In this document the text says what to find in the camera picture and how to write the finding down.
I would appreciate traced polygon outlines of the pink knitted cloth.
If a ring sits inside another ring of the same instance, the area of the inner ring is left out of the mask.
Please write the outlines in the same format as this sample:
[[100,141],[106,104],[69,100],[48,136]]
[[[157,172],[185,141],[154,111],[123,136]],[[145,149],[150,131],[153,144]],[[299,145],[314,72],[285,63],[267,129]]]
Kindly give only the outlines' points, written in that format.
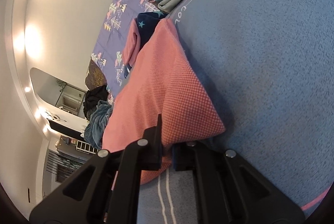
[[141,184],[172,163],[173,144],[203,140],[225,131],[209,95],[192,70],[170,19],[161,20],[137,55],[130,79],[115,98],[102,137],[109,152],[125,149],[162,118],[164,151],[158,171],[142,171]]

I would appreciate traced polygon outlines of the black clothing pile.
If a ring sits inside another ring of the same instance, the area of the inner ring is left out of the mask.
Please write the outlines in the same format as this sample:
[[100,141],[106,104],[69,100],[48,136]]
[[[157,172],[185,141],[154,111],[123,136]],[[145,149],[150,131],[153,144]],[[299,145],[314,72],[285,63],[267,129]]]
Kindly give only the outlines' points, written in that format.
[[87,120],[90,120],[91,114],[97,109],[97,104],[100,100],[106,101],[109,92],[107,90],[107,85],[99,86],[93,90],[89,90],[85,94],[85,99],[83,103],[83,113]]

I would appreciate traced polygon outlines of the teal fleece blanket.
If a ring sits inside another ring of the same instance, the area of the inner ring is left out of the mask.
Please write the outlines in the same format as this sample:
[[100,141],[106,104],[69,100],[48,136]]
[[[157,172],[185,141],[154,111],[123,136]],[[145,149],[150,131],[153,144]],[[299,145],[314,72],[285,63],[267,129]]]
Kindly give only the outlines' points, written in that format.
[[100,100],[96,110],[90,116],[89,124],[84,130],[85,142],[98,150],[102,148],[102,137],[112,112],[113,105],[110,105],[107,101]]

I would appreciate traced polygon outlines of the brown patterned cushion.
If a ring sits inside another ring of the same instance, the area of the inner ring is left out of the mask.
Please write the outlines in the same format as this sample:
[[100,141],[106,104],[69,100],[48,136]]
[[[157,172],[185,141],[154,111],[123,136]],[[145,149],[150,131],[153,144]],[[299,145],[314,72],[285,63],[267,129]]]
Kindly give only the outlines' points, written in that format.
[[93,90],[97,87],[107,85],[105,75],[97,64],[90,59],[85,77],[85,86],[88,90]]

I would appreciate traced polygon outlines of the blue striped blanket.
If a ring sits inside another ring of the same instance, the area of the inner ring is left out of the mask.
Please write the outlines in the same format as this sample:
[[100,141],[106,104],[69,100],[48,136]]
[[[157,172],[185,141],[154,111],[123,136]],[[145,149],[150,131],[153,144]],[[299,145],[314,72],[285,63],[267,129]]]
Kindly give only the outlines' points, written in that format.
[[183,0],[170,19],[234,150],[333,223],[333,0]]

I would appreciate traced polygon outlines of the navy star folded garment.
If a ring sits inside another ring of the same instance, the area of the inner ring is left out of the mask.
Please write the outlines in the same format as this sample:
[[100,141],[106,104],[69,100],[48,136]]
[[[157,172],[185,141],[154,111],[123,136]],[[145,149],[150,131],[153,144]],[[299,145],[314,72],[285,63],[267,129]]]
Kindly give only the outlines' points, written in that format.
[[122,52],[124,78],[126,79],[133,68],[139,51],[149,41],[161,19],[167,16],[161,11],[140,13],[130,24],[125,48]]

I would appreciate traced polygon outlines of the purple tree-pattern bedsheet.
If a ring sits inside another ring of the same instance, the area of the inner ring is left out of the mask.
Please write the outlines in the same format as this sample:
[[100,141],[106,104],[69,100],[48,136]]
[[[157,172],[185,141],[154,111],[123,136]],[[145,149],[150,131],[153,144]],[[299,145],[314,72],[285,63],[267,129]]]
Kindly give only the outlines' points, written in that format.
[[122,52],[131,21],[140,13],[157,10],[156,6],[145,0],[112,0],[91,54],[91,60],[105,76],[113,97],[119,93],[124,80]]

